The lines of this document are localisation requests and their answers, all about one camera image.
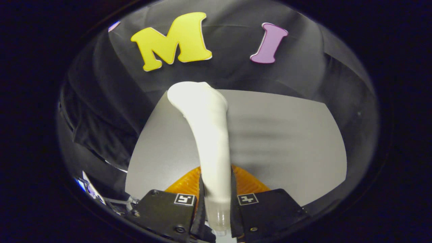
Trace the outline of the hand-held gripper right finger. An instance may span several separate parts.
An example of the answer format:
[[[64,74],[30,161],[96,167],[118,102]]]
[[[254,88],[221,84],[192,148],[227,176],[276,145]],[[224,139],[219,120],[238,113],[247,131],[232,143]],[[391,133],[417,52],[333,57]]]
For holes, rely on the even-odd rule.
[[[231,236],[238,243],[271,243],[297,231],[309,214],[284,189],[269,189],[232,166]]]

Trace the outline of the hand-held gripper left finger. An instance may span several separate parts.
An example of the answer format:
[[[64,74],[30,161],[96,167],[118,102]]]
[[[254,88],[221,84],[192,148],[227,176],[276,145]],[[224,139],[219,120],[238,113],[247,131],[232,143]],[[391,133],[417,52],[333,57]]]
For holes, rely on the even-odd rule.
[[[131,210],[130,220],[153,234],[178,243],[216,242],[206,225],[201,169],[194,168],[165,191],[150,190]]]

